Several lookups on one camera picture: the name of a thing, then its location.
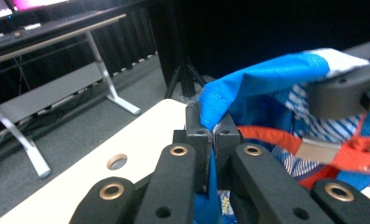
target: blue cloth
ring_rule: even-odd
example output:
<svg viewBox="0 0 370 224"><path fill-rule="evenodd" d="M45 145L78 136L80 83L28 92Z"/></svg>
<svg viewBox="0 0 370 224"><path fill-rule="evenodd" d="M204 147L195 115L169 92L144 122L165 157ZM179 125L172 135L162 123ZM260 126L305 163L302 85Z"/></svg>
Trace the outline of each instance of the blue cloth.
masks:
<svg viewBox="0 0 370 224"><path fill-rule="evenodd" d="M221 224L221 198L217 194L217 168L215 165L214 150L211 150L208 190L206 194L196 194L194 201L194 224Z"/></svg>
<svg viewBox="0 0 370 224"><path fill-rule="evenodd" d="M198 99L201 104L201 124L212 131L229 111L236 125L261 125L285 130L296 136L308 134L328 142L341 143L355 133L360 115L340 120L311 116L308 112L306 84L367 64L366 60L323 49L288 54L241 69L204 86ZM370 124L364 127L370 130ZM295 158L283 148L268 147L298 180L321 168L317 162ZM341 172L338 177L357 189L370 184L370 175ZM210 195L208 198L215 200L216 197ZM196 213L209 216L205 213L205 207L198 208L203 210ZM200 223L216 223L216 220L203 219Z"/></svg>

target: table surface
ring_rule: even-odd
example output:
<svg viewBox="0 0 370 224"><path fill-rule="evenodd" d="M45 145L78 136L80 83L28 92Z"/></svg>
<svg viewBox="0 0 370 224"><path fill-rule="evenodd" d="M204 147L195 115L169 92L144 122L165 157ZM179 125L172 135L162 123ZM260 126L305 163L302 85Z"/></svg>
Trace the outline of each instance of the table surface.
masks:
<svg viewBox="0 0 370 224"><path fill-rule="evenodd" d="M184 128L185 106L174 100L161 101L1 217L0 224L68 223L98 181L118 176L135 183L149 175L161 151L172 143L173 131ZM118 170L109 170L108 161L119 154L126 155L127 162ZM370 197L370 188L363 193Z"/></svg>

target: black curtain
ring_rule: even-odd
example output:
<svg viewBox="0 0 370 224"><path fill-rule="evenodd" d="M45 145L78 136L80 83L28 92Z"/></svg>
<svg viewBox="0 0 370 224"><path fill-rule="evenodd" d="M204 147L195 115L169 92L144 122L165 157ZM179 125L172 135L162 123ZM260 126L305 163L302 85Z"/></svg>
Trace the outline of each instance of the black curtain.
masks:
<svg viewBox="0 0 370 224"><path fill-rule="evenodd" d="M178 0L190 58L202 75L307 49L370 41L370 0Z"/></svg>
<svg viewBox="0 0 370 224"><path fill-rule="evenodd" d="M86 10L105 10L128 1L77 0L69 4L22 13L11 21L0 21L0 33L25 24L58 20ZM156 52L149 17L141 8L109 26L92 31L109 74L131 69L133 63ZM62 77L88 63L93 55L84 36L77 36L0 63L0 104L22 93Z"/></svg>

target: striped fabric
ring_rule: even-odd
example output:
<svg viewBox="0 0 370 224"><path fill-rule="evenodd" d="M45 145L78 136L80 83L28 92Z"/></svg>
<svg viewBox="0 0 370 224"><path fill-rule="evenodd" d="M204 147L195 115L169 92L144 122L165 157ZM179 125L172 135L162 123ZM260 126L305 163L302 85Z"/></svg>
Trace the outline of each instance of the striped fabric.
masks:
<svg viewBox="0 0 370 224"><path fill-rule="evenodd" d="M345 119L320 119L310 115L305 83L292 87L284 105L295 114L294 127L307 127L304 129L294 128L292 131L295 136L307 135L331 143L340 144L351 138L356 132L357 124L361 118L360 115L356 115ZM297 122L303 122L305 125L297 125ZM305 175L319 165L316 161L296 158L280 147L275 147L272 153L294 177Z"/></svg>

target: orange strap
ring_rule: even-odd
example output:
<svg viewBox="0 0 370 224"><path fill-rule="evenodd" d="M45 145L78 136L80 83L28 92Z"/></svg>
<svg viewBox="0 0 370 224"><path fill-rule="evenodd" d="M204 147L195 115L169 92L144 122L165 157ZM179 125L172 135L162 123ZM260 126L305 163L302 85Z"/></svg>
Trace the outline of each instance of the orange strap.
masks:
<svg viewBox="0 0 370 224"><path fill-rule="evenodd" d="M316 181L321 180L323 178L332 178L335 179L339 174L339 170L334 168L333 166L326 165L322 167L319 171L315 174L308 176L305 179L299 180L298 183L308 189L312 189L313 185Z"/></svg>
<svg viewBox="0 0 370 224"><path fill-rule="evenodd" d="M364 172L370 174L370 137L360 136L363 119L358 131L347 142L342 144L331 164L339 170ZM245 138L257 139L287 149L295 155L302 139L282 130L261 126L238 126L237 129Z"/></svg>

